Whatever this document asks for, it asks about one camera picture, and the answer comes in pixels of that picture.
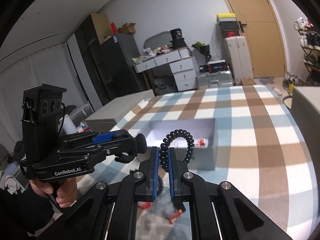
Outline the person's left hand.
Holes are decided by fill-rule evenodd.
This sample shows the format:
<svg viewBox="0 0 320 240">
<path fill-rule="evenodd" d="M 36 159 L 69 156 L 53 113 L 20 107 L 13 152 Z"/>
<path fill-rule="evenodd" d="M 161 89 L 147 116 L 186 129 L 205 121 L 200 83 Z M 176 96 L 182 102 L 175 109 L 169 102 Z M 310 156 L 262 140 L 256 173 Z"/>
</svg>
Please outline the person's left hand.
<svg viewBox="0 0 320 240">
<path fill-rule="evenodd" d="M 43 183 L 38 179 L 29 180 L 29 182 L 33 191 L 43 198 L 47 198 L 47 195 L 54 192 L 52 185 L 49 183 Z M 66 179 L 56 192 L 56 201 L 59 206 L 61 208 L 70 207 L 76 201 L 77 191 L 76 178 Z"/>
</svg>

